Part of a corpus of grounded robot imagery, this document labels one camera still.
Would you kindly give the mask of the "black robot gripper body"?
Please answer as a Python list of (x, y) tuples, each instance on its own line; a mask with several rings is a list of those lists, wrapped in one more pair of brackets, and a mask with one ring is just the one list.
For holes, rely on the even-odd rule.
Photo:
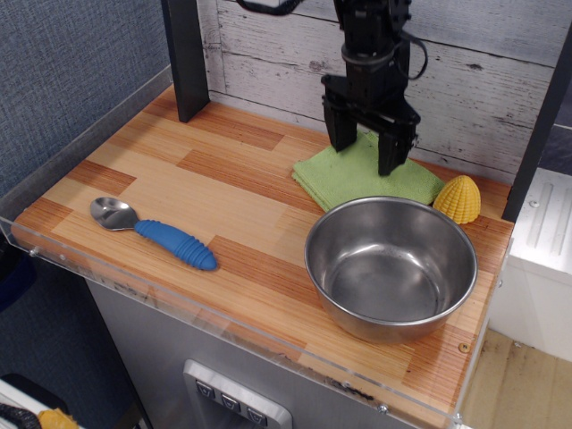
[(326, 74), (324, 103), (346, 111), (358, 125), (380, 133), (408, 139), (416, 138), (420, 116), (406, 101), (405, 91), (414, 78), (409, 75), (407, 55), (386, 55), (382, 58), (358, 57), (346, 63), (346, 74)]

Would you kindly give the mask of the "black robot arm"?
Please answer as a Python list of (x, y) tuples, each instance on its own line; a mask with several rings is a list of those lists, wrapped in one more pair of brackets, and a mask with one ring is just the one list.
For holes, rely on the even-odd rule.
[(340, 152), (357, 140), (358, 125), (378, 134), (378, 174), (390, 175), (408, 159), (420, 116), (407, 102), (408, 83), (426, 70), (425, 44), (403, 27), (409, 1), (336, 1), (344, 33), (344, 76), (325, 75), (324, 120)]

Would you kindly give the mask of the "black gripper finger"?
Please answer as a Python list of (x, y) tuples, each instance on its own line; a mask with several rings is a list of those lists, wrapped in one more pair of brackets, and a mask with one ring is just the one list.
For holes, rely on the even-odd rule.
[(378, 173), (388, 176), (408, 158), (410, 141), (388, 133), (378, 137)]
[(331, 146), (336, 152), (341, 152), (357, 139), (357, 123), (349, 113), (324, 103), (324, 121)]

